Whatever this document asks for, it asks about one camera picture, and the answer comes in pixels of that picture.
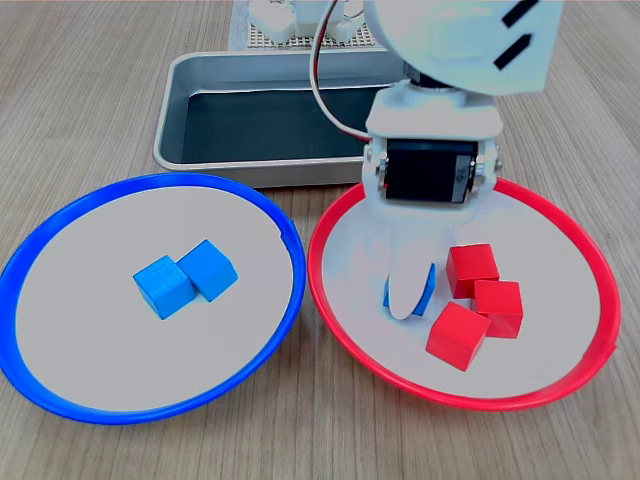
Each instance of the red cube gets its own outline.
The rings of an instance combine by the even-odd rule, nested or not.
[[[491,321],[487,337],[518,338],[524,314],[516,282],[477,281],[471,309]]]
[[[491,245],[452,247],[447,258],[447,275],[453,298],[473,298],[476,281],[500,278]]]
[[[466,372],[482,346],[490,320],[449,302],[433,324],[427,352]]]

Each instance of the perforated panel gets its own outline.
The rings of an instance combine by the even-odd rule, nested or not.
[[[273,43],[251,23],[249,24],[249,48],[311,48],[312,37],[294,37],[288,42],[278,45]],[[376,42],[369,32],[367,25],[358,29],[351,40],[347,43],[338,43],[332,38],[326,37],[322,42],[322,47],[333,48],[354,48],[354,47],[374,47]]]

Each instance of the tray rim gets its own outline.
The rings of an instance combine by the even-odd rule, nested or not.
[[[589,264],[600,295],[598,330],[582,361],[563,378],[542,389],[524,395],[491,399],[440,392],[417,385],[388,370],[371,358],[347,335],[333,314],[324,291],[322,260],[324,248],[333,227],[344,214],[365,198],[364,186],[361,183],[347,190],[320,218],[311,237],[307,272],[311,294],[325,324],[343,347],[368,370],[401,390],[425,400],[467,410],[506,412],[548,405],[576,392],[592,380],[617,348],[621,305],[618,286],[604,254],[575,220],[547,199],[509,180],[499,178],[494,190],[528,205],[558,227],[576,245]]]
[[[381,46],[371,47],[349,47],[344,49],[327,49],[323,50],[322,55],[327,56],[344,56],[349,54],[367,55],[367,54],[386,54],[391,55],[385,48]],[[272,187],[290,187],[290,186],[312,186],[312,185],[330,185],[355,183],[357,181],[353,172],[358,172],[362,165],[362,155],[353,157],[335,157],[335,158],[313,158],[313,159],[285,159],[285,160],[246,160],[242,162],[215,162],[215,163],[173,163],[164,158],[161,147],[165,135],[165,124],[169,111],[169,103],[174,80],[176,77],[176,69],[184,62],[194,58],[219,58],[219,57],[270,57],[270,56],[309,56],[308,49],[264,49],[264,50],[226,50],[213,52],[192,52],[186,53],[175,58],[169,65],[167,72],[164,96],[160,106],[158,121],[156,124],[156,133],[152,146],[152,157],[155,163],[169,172],[194,172],[194,173],[211,173],[224,178],[236,179],[253,188],[272,188]],[[298,181],[288,180],[280,182],[260,182],[258,179],[249,180],[252,176],[259,176],[259,172],[265,169],[309,169],[328,167],[336,172],[335,181],[313,181],[311,178],[304,178]]]

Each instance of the blue cube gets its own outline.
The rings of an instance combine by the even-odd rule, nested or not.
[[[136,273],[133,279],[144,299],[162,320],[196,298],[189,277],[166,255]]]
[[[213,302],[238,280],[231,260],[209,240],[203,241],[180,259],[178,267],[209,302]]]
[[[427,310],[427,306],[429,305],[429,301],[433,296],[433,292],[436,289],[436,265],[434,263],[431,264],[431,268],[429,269],[429,276],[427,277],[427,284],[424,287],[424,293],[422,294],[422,298],[420,298],[420,302],[416,306],[413,311],[414,315],[422,316],[424,312]],[[384,301],[383,305],[389,308],[389,279],[384,285]]]

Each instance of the metal tray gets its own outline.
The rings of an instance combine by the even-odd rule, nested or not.
[[[362,148],[312,100],[309,51],[194,53],[169,68],[153,156],[170,171],[212,173],[253,188],[360,181]],[[379,48],[328,50],[320,85],[334,115],[364,128],[375,92],[403,78]]]

